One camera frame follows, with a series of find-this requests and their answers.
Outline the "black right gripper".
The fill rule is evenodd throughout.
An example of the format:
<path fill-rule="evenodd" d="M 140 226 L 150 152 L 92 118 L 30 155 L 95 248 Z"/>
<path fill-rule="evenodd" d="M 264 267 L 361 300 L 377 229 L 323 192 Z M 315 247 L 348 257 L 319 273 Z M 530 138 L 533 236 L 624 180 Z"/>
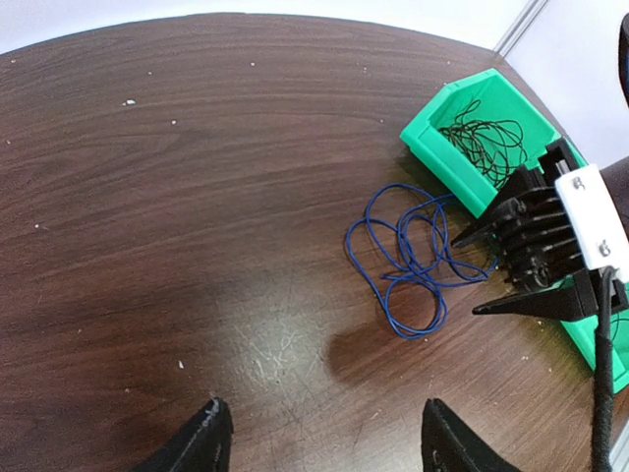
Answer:
<path fill-rule="evenodd" d="M 514 314 L 574 323 L 599 307 L 601 275 L 586 267 L 554 182 L 581 168 L 576 151 L 560 138 L 538 165 L 509 176 L 491 205 L 451 241 L 463 248 L 492 236 L 506 281 L 515 293 L 481 304 L 476 316 Z"/>

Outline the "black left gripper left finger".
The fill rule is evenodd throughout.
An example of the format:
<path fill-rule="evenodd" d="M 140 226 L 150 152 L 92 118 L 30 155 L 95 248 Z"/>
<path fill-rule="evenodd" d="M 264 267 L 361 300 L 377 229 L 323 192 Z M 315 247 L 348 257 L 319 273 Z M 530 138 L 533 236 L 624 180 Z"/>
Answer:
<path fill-rule="evenodd" d="M 211 398 L 177 433 L 131 471 L 228 471 L 233 422 L 228 404 Z"/>

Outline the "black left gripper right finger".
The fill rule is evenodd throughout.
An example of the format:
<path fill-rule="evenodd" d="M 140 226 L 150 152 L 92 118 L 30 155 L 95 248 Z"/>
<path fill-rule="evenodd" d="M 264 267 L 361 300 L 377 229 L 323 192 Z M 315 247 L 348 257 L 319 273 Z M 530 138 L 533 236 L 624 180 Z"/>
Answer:
<path fill-rule="evenodd" d="M 439 398 L 424 406 L 421 451 L 424 471 L 519 471 Z"/>

